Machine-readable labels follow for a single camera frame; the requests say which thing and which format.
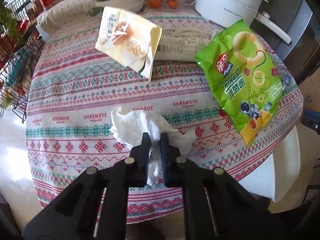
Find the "small tangerine left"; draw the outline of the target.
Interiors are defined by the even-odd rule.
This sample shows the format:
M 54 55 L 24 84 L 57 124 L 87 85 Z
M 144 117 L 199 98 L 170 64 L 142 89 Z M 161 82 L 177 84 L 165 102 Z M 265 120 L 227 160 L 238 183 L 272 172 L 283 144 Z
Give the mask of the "small tangerine left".
M 157 9 L 161 6 L 163 0 L 149 0 L 148 5 L 150 8 Z

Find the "small tangerine right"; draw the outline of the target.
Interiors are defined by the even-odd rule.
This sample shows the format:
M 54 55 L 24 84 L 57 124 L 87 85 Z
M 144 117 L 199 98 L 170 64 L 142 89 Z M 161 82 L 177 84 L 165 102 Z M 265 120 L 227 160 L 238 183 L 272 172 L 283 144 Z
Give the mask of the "small tangerine right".
M 177 0 L 167 0 L 167 5 L 171 9 L 177 9 L 179 7 L 179 2 Z

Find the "yellow paper food bag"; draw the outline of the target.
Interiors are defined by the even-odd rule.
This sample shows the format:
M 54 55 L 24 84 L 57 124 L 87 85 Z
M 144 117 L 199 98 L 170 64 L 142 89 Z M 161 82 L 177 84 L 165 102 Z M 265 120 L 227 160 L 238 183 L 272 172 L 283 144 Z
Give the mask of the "yellow paper food bag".
M 104 7 L 95 48 L 151 81 L 161 35 L 160 26 L 138 14 Z

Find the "white paper tissue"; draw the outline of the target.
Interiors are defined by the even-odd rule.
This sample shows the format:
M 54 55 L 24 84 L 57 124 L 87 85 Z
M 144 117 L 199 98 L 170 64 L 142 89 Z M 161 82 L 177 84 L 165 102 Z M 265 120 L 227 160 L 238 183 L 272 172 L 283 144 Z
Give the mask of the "white paper tissue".
M 187 154 L 192 143 L 197 139 L 195 130 L 191 129 L 181 133 L 158 114 L 151 114 L 144 110 L 132 110 L 117 106 L 111 112 L 111 132 L 117 142 L 132 149 L 141 144 L 143 133 L 150 137 L 149 168 L 147 184 L 152 185 L 162 178 L 162 161 L 160 152 L 160 139 L 162 133 L 167 133 L 169 143 L 178 147 L 181 154 Z

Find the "green onion rings chip bag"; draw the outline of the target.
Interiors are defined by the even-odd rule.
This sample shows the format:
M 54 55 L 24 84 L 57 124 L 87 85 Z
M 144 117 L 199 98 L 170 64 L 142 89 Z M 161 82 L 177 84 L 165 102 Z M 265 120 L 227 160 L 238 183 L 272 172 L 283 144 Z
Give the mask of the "green onion rings chip bag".
M 239 20 L 195 55 L 220 107 L 250 146 L 276 114 L 283 84 L 250 27 Z

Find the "small tangerine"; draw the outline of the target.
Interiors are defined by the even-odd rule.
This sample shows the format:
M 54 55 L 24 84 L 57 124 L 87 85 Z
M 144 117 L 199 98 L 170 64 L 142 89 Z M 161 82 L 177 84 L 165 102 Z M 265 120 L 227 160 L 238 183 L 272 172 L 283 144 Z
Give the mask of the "small tangerine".
M 167 0 L 167 5 L 171 9 L 177 9 L 179 7 L 179 2 L 177 0 Z
M 149 0 L 148 5 L 150 8 L 157 9 L 161 6 L 163 0 Z

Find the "white electric cooking pot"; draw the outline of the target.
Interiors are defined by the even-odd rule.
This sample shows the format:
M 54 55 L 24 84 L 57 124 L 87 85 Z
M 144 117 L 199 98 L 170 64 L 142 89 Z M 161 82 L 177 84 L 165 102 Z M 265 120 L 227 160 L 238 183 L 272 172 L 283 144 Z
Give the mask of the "white electric cooking pot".
M 225 28 L 239 20 L 243 20 L 247 25 L 257 20 L 286 44 L 290 44 L 289 35 L 270 20 L 269 14 L 258 12 L 263 1 L 268 2 L 268 0 L 196 0 L 195 9 L 205 20 Z

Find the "white plastic trash bin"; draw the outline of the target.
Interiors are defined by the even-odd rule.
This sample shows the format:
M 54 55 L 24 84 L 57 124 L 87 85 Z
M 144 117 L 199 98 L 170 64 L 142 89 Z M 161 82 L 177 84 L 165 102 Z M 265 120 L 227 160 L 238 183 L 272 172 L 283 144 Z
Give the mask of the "white plastic trash bin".
M 252 173 L 239 181 L 248 192 L 280 201 L 300 172 L 300 145 L 294 127 L 273 153 Z

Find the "white milky plastic bottle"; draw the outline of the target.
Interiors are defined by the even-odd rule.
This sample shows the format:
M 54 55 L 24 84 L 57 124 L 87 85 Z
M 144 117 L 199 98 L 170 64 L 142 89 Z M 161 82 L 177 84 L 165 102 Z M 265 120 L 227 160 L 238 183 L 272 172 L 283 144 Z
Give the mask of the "white milky plastic bottle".
M 207 46 L 222 28 L 187 25 L 163 30 L 155 60 L 193 62 L 194 56 Z

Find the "clear plastic water bottle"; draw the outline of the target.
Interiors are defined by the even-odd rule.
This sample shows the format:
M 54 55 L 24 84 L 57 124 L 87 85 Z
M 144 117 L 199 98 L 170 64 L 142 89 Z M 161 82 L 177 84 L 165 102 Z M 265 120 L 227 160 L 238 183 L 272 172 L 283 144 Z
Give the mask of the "clear plastic water bottle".
M 294 81 L 294 78 L 291 72 L 285 66 L 285 64 L 281 61 L 281 59 L 277 56 L 276 53 L 270 52 L 269 56 L 271 57 L 278 71 L 278 76 L 280 77 L 281 83 L 283 85 L 283 90 L 289 89 L 293 85 L 293 81 Z

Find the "red white patterned tablecloth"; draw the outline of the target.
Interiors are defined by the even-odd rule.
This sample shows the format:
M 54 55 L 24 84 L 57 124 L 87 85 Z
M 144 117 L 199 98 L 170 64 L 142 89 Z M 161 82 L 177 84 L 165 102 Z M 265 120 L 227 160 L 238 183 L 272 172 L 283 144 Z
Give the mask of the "red white patterned tablecloth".
M 64 23 L 34 70 L 25 137 L 42 206 L 86 168 L 104 169 L 129 155 L 110 131 L 116 106 L 160 114 L 181 133 L 195 131 L 188 158 L 207 169 L 220 166 L 237 180 L 267 159 L 302 113 L 303 96 L 291 82 L 275 117 L 246 147 L 196 63 L 157 61 L 147 80 L 96 50 L 100 22 L 100 16 L 82 15 Z

